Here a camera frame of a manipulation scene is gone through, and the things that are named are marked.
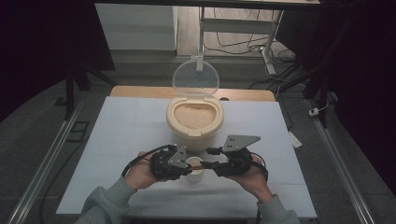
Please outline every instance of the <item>open lid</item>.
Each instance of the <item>open lid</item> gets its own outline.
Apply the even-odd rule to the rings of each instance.
[[[212,95],[219,89],[219,75],[209,63],[190,60],[177,68],[172,85],[179,94]]]

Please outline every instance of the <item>person's right hand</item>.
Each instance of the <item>person's right hand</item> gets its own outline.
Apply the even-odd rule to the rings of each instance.
[[[253,154],[251,156],[255,162],[262,164],[262,160],[260,160],[257,156]],[[259,203],[267,203],[274,198],[274,195],[268,188],[262,170],[256,166],[251,165],[250,170],[248,170],[243,175],[233,175],[226,177],[241,185],[242,188],[247,192],[253,194],[259,200]]]

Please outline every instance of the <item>gray floor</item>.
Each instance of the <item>gray floor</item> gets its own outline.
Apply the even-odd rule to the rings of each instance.
[[[151,57],[118,54],[114,58],[117,71],[107,74],[123,85],[171,86],[173,72],[180,63],[185,61],[185,59],[172,56],[158,55]],[[268,79],[263,72],[262,60],[206,59],[218,70],[221,88],[246,89],[255,81]],[[276,70],[279,72],[285,67],[284,64],[278,65]],[[111,87],[101,80],[92,76],[90,80],[92,89],[77,118],[77,121],[89,122],[88,130],[85,136],[79,136],[80,133],[69,134],[68,138],[72,140],[89,136],[101,106],[111,91]],[[256,85],[254,89],[265,89],[269,83],[271,81]],[[304,220],[304,222],[361,223],[335,172],[314,121],[307,115],[302,90],[302,86],[296,86],[277,96],[276,99],[280,102],[288,126],[303,143],[302,147],[296,149],[296,154],[318,213],[318,221]],[[65,109],[63,106],[54,104],[59,97],[64,96],[65,86],[61,82],[32,98],[0,124],[0,172],[2,174],[0,177],[0,223],[7,222],[59,131]],[[338,121],[333,113],[333,100],[331,99],[330,102],[327,108],[329,132],[341,150],[356,184],[373,212],[376,223],[396,223],[395,197]],[[48,181],[25,223],[39,223],[39,203],[43,199],[44,191],[77,145],[78,143],[73,142],[64,144],[49,174]],[[82,150],[83,148],[78,150],[72,160],[67,163],[49,191],[43,213],[46,223],[72,223],[76,220],[76,217],[57,216],[54,213],[78,164]]]

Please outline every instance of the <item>person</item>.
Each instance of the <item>person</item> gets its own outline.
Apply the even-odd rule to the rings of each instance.
[[[262,161],[254,156],[255,162]],[[150,171],[148,155],[144,160],[133,166],[128,174],[120,179],[109,189],[96,188],[87,198],[77,224],[82,223],[121,223],[122,216],[127,214],[130,206],[128,204],[132,195],[138,190],[146,189],[158,182]],[[262,224],[295,224],[300,223],[293,210],[286,210],[277,195],[268,188],[262,171],[251,166],[250,170],[243,175],[227,176],[237,182],[247,192],[253,194],[258,202],[257,206],[262,214]]]

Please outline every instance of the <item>gray sweatshirt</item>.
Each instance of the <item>gray sweatshirt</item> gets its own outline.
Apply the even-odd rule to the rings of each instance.
[[[80,223],[121,223],[123,215],[129,211],[128,201],[136,190],[120,179],[109,189],[98,187],[87,198],[82,208]],[[288,211],[276,195],[269,203],[257,203],[262,213],[262,224],[295,224],[300,223],[294,211]]]

